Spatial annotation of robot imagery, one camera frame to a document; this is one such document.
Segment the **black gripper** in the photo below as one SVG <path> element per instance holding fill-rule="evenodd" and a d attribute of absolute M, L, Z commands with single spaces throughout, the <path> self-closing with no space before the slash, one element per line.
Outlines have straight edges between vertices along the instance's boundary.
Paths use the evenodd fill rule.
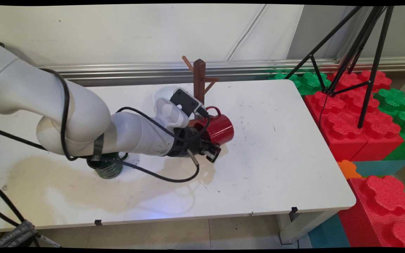
<path fill-rule="evenodd" d="M 196 136 L 201 130 L 202 128 L 187 126 L 186 128 L 175 128 L 173 129 L 173 133 L 180 139 L 187 140 Z M 210 162 L 215 162 L 221 152 L 220 144 L 215 144 L 210 141 L 202 141 L 201 136 L 198 136 L 190 142 L 183 142 L 174 139 L 173 146 L 167 156 L 189 157 L 187 150 L 190 150 L 193 155 L 205 155 L 206 159 Z"/>

